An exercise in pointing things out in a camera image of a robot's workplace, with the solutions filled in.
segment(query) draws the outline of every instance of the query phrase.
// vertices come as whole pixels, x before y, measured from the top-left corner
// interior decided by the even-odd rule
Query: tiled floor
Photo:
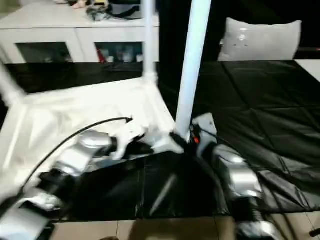
[[[288,240],[320,240],[309,232],[320,228],[320,212],[287,214],[296,238],[284,216],[275,214],[278,224]],[[117,236],[119,240],[234,240],[234,222],[231,217],[201,217],[188,219],[127,220],[110,222],[62,223],[53,240],[100,240]]]

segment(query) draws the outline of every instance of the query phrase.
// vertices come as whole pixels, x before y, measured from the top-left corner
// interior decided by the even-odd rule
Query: black plastic sheet
[[[98,63],[8,68],[29,93],[136,78],[142,71],[140,64]],[[176,77],[159,81],[173,116],[179,88]],[[212,113],[218,134],[258,173],[269,213],[320,210],[319,93],[319,82],[294,61],[201,66],[193,116]],[[191,156],[166,152],[88,173],[69,220],[228,214],[216,193]]]

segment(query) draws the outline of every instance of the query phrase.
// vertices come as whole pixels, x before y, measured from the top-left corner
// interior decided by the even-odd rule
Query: black cable
[[[91,129],[95,126],[101,125],[101,124],[106,124],[109,122],[115,122],[115,121],[121,121],[121,120],[126,120],[127,123],[130,122],[132,120],[132,118],[127,118],[127,117],[116,117],[116,118],[110,118],[107,120],[102,120],[102,121],[98,121],[95,122],[93,124],[90,124],[86,127],[81,128],[80,130],[74,132],[73,134],[71,134],[70,136],[68,136],[67,138],[65,138],[62,142],[60,142],[51,152],[49,152],[36,166],[35,168],[32,170],[31,174],[28,176],[28,178],[25,180],[24,184],[22,185],[22,187],[20,188],[20,191],[18,193],[18,195],[23,194],[24,192],[24,188],[25,186],[28,184],[28,182],[30,181],[30,179],[33,177],[33,175],[35,174],[35,172],[41,167],[42,164],[44,164],[44,162],[51,157],[52,154],[54,154],[62,145],[64,145],[66,142],[68,142],[70,139],[72,139],[73,137],[83,133],[84,131]]]
[[[198,125],[198,129],[201,130],[201,131],[203,131],[204,133],[209,134],[210,136],[216,138],[217,140],[220,140],[220,141],[224,142],[225,144],[229,145],[229,147],[233,148],[233,149],[236,150],[238,153],[240,153],[229,141],[225,140],[223,137],[220,137],[220,136],[218,136],[218,135],[216,135],[216,134],[214,134],[214,133],[212,133],[212,132],[209,132],[209,131],[201,128],[199,125]],[[251,167],[251,169],[254,171],[254,173],[255,173],[257,176],[259,176],[260,179],[262,178],[262,175],[260,174],[260,172],[255,171],[253,167]],[[284,212],[284,208],[283,208],[281,202],[279,201],[279,198],[277,197],[277,195],[276,195],[273,191],[271,191],[271,189],[269,189],[269,190],[270,190],[270,192],[271,192],[271,194],[272,194],[272,196],[273,196],[273,198],[274,198],[274,200],[275,200],[278,208],[279,208],[282,212]],[[295,230],[294,230],[294,227],[292,226],[291,222],[289,221],[288,216],[287,216],[285,213],[281,213],[281,215],[284,217],[285,223],[286,223],[287,227],[289,228],[289,231],[290,231],[293,239],[294,239],[294,240],[298,240],[297,234],[296,234],[296,232],[295,232]],[[282,231],[282,229],[279,227],[279,224],[276,223],[275,226],[276,226],[277,229],[279,230],[280,234],[281,234],[285,239],[288,239],[287,236],[285,236],[285,234],[284,234],[284,232]]]

